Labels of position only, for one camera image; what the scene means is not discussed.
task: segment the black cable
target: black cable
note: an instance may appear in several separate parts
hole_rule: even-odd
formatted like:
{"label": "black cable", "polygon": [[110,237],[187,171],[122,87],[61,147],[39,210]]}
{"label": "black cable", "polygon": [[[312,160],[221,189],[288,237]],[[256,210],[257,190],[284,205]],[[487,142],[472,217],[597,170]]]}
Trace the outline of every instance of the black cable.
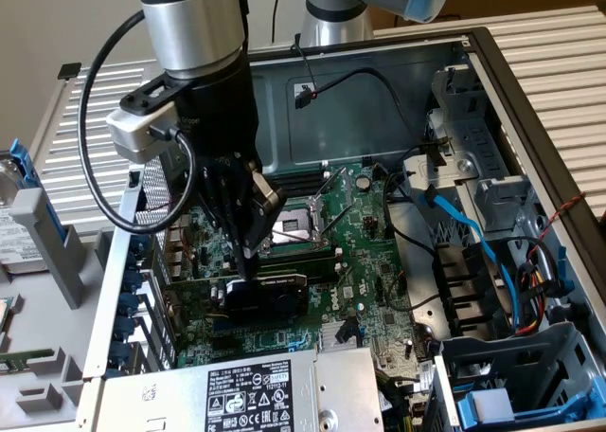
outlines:
{"label": "black cable", "polygon": [[394,287],[396,286],[396,282],[398,282],[398,278],[395,278],[394,281],[389,284],[389,286],[387,287],[387,290],[385,291],[385,303],[387,304],[387,307],[393,309],[396,312],[413,312],[414,310],[418,309],[419,307],[423,307],[428,302],[432,302],[434,299],[439,298],[439,294],[436,294],[436,295],[433,295],[432,297],[428,297],[428,298],[424,299],[419,304],[415,304],[414,306],[410,306],[410,307],[396,306],[391,301],[391,292],[394,290]]}
{"label": "black cable", "polygon": [[301,58],[303,58],[303,61],[305,62],[305,65],[308,68],[310,76],[312,77],[313,86],[315,88],[313,90],[313,92],[310,93],[308,96],[300,97],[300,99],[305,99],[306,101],[303,104],[301,104],[300,106],[296,106],[296,108],[305,107],[306,105],[308,105],[310,103],[310,101],[312,99],[316,99],[318,97],[318,95],[332,89],[333,87],[341,84],[342,82],[350,79],[351,77],[353,77],[355,75],[368,74],[368,75],[372,75],[373,77],[378,79],[385,86],[385,88],[387,88],[387,91],[389,91],[391,98],[393,99],[394,103],[396,104],[396,109],[398,110],[398,116],[400,117],[402,124],[404,125],[406,130],[410,133],[410,135],[413,138],[417,138],[415,136],[415,133],[412,130],[412,126],[408,123],[408,120],[406,119],[406,115],[404,114],[404,111],[402,110],[402,105],[401,105],[400,98],[398,97],[398,93],[396,93],[396,90],[394,89],[393,85],[387,79],[387,77],[385,75],[383,75],[377,69],[373,69],[372,67],[360,67],[359,69],[354,69],[351,72],[347,72],[344,76],[339,77],[333,81],[329,81],[325,85],[318,87],[315,84],[315,78],[313,77],[312,69],[310,68],[310,64],[308,63],[307,56],[305,55],[305,52],[301,49],[301,47],[298,45],[296,36],[294,38],[295,38],[294,47],[296,47],[299,55],[301,55]]}
{"label": "black cable", "polygon": [[174,222],[179,218],[181,210],[185,205],[187,199],[189,198],[189,195],[191,194],[191,192],[193,192],[197,173],[196,156],[193,150],[193,146],[191,145],[186,136],[184,136],[178,131],[172,131],[172,137],[187,154],[187,159],[189,163],[189,177],[187,179],[186,189],[177,205],[169,212],[166,217],[154,224],[149,225],[133,224],[132,222],[125,220],[119,214],[117,214],[103,197],[103,193],[101,192],[97,180],[95,179],[95,173],[93,172],[88,153],[88,146],[86,145],[86,114],[88,110],[88,100],[90,98],[91,90],[95,83],[97,73],[103,66],[103,63],[105,63],[105,60],[110,55],[114,47],[116,47],[118,42],[120,42],[120,40],[131,29],[133,29],[144,19],[145,14],[143,13],[143,10],[137,12],[126,22],[124,22],[110,36],[105,45],[101,48],[98,55],[93,60],[90,70],[88,71],[88,75],[86,76],[86,80],[84,81],[84,86],[82,87],[82,93],[80,97],[80,108],[78,110],[78,148],[80,151],[80,161],[82,164],[82,169],[84,170],[84,177],[86,178],[86,183],[88,183],[88,187],[91,190],[91,193],[93,194],[93,197],[95,198],[95,202],[97,202],[98,207],[103,212],[103,214],[105,214],[105,216],[112,222],[112,224],[123,229],[124,231],[128,231],[129,233],[137,235],[157,233],[162,230],[165,230],[166,228],[174,224]]}
{"label": "black cable", "polygon": [[391,377],[391,379],[394,382],[412,382],[412,383],[418,383],[420,380],[418,378],[414,378],[414,377]]}
{"label": "black cable", "polygon": [[411,238],[408,235],[405,235],[402,231],[400,231],[399,229],[396,228],[396,226],[393,224],[393,222],[391,222],[391,217],[389,216],[389,209],[387,207],[387,191],[389,189],[389,185],[391,184],[391,182],[395,176],[396,176],[396,173],[392,173],[389,176],[387,176],[387,179],[385,180],[385,185],[383,187],[383,214],[384,214],[384,218],[385,218],[385,225],[389,226],[389,228],[394,230],[394,233],[396,233],[400,237],[404,238],[409,243],[414,244],[415,246],[423,249],[425,252],[427,252],[429,255],[432,256],[432,259],[434,259],[436,257],[436,251],[434,249],[432,249],[431,247],[429,247],[428,245],[425,245],[424,243],[422,243],[420,241],[415,240],[414,238]]}
{"label": "black cable", "polygon": [[387,88],[387,91],[389,91],[391,98],[393,99],[394,103],[396,104],[396,109],[398,110],[398,115],[400,116],[402,124],[404,125],[406,130],[408,132],[410,132],[410,134],[412,136],[415,136],[411,129],[411,125],[408,123],[408,120],[406,119],[406,115],[404,114],[404,111],[402,110],[401,101],[400,101],[400,98],[398,97],[398,94],[396,93],[396,90],[394,89],[391,82],[387,79],[387,77],[385,75],[383,75],[381,72],[379,72],[377,69],[373,69],[372,67],[360,67],[359,69],[354,69],[351,72],[347,72],[344,76],[339,77],[338,79],[335,79],[333,81],[330,81],[330,82],[326,83],[325,85],[320,86],[319,88],[316,88],[315,95],[318,96],[319,94],[322,94],[322,93],[334,88],[335,86],[350,79],[351,77],[353,77],[355,75],[360,75],[360,74],[372,75],[373,77],[378,79],[385,86],[385,88]]}
{"label": "black cable", "polygon": [[272,15],[272,44],[276,41],[276,15],[277,15],[277,4],[280,0],[274,2],[274,14]]}
{"label": "black cable", "polygon": [[398,160],[396,161],[396,166],[398,166],[398,164],[401,164],[404,160],[406,160],[406,158],[410,155],[410,153],[414,150],[418,150],[419,146],[413,146],[412,148],[409,148],[404,154],[402,154]]}
{"label": "black cable", "polygon": [[549,267],[551,268],[551,272],[554,277],[553,279],[547,279],[547,280],[558,280],[560,278],[560,274],[558,272],[558,264],[556,263],[556,259],[554,259],[553,255],[547,248],[547,245],[542,240],[539,240],[538,238],[533,238],[531,236],[511,236],[508,238],[502,238],[502,239],[498,240],[499,243],[511,243],[514,241],[528,241],[529,243],[538,245],[541,248],[541,251],[544,253],[545,257],[547,258],[547,261],[549,262]]}
{"label": "black cable", "polygon": [[301,45],[299,44],[300,40],[301,40],[301,34],[295,34],[294,44],[293,44],[293,46],[291,46],[291,49],[294,48],[298,52],[298,54],[301,56],[301,58],[303,58],[303,63],[305,63],[305,67],[307,67],[307,73],[310,74],[310,78],[312,79],[312,83],[313,83],[313,91],[315,92],[315,90],[318,89],[318,84],[315,81],[315,76],[313,75],[312,67],[310,66],[310,62],[308,61],[306,54],[301,49]]}

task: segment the black connector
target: black connector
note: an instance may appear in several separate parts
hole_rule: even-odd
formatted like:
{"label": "black connector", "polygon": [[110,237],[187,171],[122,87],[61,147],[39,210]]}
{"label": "black connector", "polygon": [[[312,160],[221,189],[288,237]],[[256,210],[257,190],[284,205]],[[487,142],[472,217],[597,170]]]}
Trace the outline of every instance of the black connector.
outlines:
{"label": "black connector", "polygon": [[170,125],[168,127],[158,125],[158,126],[150,126],[149,132],[152,137],[154,137],[158,140],[171,141],[171,140],[176,140],[177,135],[181,131],[180,131],[180,129],[178,129],[177,127],[174,127],[173,125]]}
{"label": "black connector", "polygon": [[341,328],[339,328],[339,331],[337,331],[337,334],[334,337],[340,344],[345,344],[354,335],[356,337],[356,347],[361,348],[363,345],[362,333],[360,332],[358,319],[355,316],[350,316],[345,320],[345,323],[341,325]]}
{"label": "black connector", "polygon": [[425,197],[425,201],[427,202],[427,205],[429,207],[436,206],[436,203],[434,203],[434,200],[436,200],[436,197],[437,197],[436,186],[434,186],[433,184],[430,184],[429,188],[427,188],[427,190],[423,193],[423,196]]}
{"label": "black connector", "polygon": [[311,88],[305,88],[299,95],[294,98],[294,108],[300,110],[301,108],[307,107],[312,100],[315,99],[315,92]]}

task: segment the robotic arm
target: robotic arm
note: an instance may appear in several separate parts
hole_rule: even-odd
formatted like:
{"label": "robotic arm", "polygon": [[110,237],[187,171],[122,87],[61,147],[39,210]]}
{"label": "robotic arm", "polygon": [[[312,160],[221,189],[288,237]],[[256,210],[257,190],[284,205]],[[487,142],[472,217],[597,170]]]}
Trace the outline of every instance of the robotic arm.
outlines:
{"label": "robotic arm", "polygon": [[[350,21],[365,13],[363,1],[379,6],[383,1],[384,7],[393,10],[405,8],[422,21],[431,20],[444,2],[307,0],[306,25],[310,16],[313,23],[309,41],[303,45],[363,40],[365,36],[333,39],[326,34],[334,29],[348,32]],[[258,247],[271,232],[286,199],[263,176],[255,144],[258,113],[247,56],[247,0],[141,3],[143,11],[125,22],[101,49],[81,93],[79,148],[88,185],[110,221],[136,234],[168,228],[186,201],[196,199],[208,221],[227,235],[242,278],[253,279],[258,271]],[[95,77],[114,46],[144,18],[165,73],[125,96],[108,116],[108,125],[117,152],[135,163],[154,159],[169,140],[176,141],[187,154],[185,192],[169,215],[154,225],[130,223],[108,205],[86,147],[86,112]]]}
{"label": "robotic arm", "polygon": [[[183,197],[177,207],[187,198],[197,200],[208,221],[232,243],[240,275],[253,279],[257,249],[285,198],[264,178],[255,145],[258,114],[247,57],[246,0],[141,2],[165,73],[125,96],[108,116],[116,150],[141,164],[164,151],[169,139],[190,145],[192,187],[184,195],[191,197]],[[94,178],[87,179],[93,189]],[[174,222],[165,219],[161,226],[171,225],[169,220]],[[126,231],[150,232],[112,221]]]}

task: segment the sticker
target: sticker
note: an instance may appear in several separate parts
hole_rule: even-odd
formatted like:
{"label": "sticker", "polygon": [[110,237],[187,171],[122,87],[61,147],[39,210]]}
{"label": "sticker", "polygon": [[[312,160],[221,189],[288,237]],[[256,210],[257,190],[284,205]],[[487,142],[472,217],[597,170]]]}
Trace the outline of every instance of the sticker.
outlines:
{"label": "sticker", "polygon": [[424,361],[419,365],[419,372],[420,390],[429,391],[434,381],[434,365],[431,361]]}
{"label": "sticker", "polygon": [[385,399],[385,396],[383,396],[383,393],[380,391],[379,391],[379,404],[381,405],[381,411],[386,411],[389,408],[394,407],[387,399]]}
{"label": "sticker", "polygon": [[315,89],[313,87],[313,83],[296,83],[294,85],[294,97],[296,98],[299,94],[301,94],[306,89],[311,89],[313,91]]}
{"label": "sticker", "polygon": [[27,229],[12,220],[7,207],[0,208],[0,263],[14,264],[40,260],[42,256]]}
{"label": "sticker", "polygon": [[207,432],[294,432],[291,362],[212,370]]}

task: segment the gray plastic tab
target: gray plastic tab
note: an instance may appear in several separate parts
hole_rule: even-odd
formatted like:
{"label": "gray plastic tab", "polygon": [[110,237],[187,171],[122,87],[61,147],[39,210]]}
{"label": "gray plastic tab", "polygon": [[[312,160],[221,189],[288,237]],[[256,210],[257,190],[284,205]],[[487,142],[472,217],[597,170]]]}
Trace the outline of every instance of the gray plastic tab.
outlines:
{"label": "gray plastic tab", "polygon": [[10,282],[9,273],[7,273],[5,271],[5,269],[2,267],[2,264],[0,264],[0,283],[9,283],[9,282]]}
{"label": "gray plastic tab", "polygon": [[21,397],[15,402],[28,415],[61,408],[63,397],[50,383],[44,387],[21,388],[19,392]]}
{"label": "gray plastic tab", "polygon": [[65,360],[61,379],[61,388],[63,392],[69,397],[72,404],[78,405],[80,403],[82,389],[84,388],[84,382],[82,381],[82,371],[71,356],[67,356],[67,359]]}
{"label": "gray plastic tab", "polygon": [[85,249],[73,226],[66,228],[67,237],[62,241],[48,206],[43,189],[21,189],[9,214],[17,224],[27,228],[65,301],[72,310],[78,309],[82,302],[80,269],[86,259]]}
{"label": "gray plastic tab", "polygon": [[27,366],[37,377],[49,373],[61,372],[65,363],[65,352],[61,347],[55,350],[55,354],[46,358],[28,359]]}

